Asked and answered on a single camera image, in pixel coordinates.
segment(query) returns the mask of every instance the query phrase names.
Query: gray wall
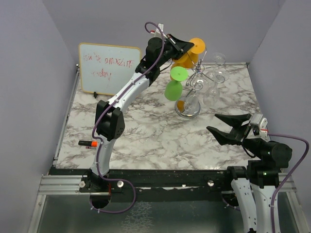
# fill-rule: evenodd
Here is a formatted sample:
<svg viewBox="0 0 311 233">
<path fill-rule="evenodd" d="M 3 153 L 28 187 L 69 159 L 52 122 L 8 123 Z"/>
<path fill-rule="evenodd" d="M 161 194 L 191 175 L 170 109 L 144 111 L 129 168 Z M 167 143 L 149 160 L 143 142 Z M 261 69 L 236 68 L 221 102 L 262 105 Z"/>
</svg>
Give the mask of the gray wall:
<svg viewBox="0 0 311 233">
<path fill-rule="evenodd" d="M 0 231 L 27 232 L 75 63 L 41 0 L 0 1 Z"/>
<path fill-rule="evenodd" d="M 304 137 L 311 142 L 311 1 L 287 0 L 249 67 L 260 108 L 269 130 Z M 305 145 L 277 140 L 293 148 L 291 167 Z M 311 153 L 293 178 L 311 226 Z"/>
<path fill-rule="evenodd" d="M 80 42 L 139 47 L 150 36 L 144 23 L 164 23 L 182 40 L 200 37 L 207 58 L 250 62 L 285 0 L 43 0 L 73 58 Z"/>
</svg>

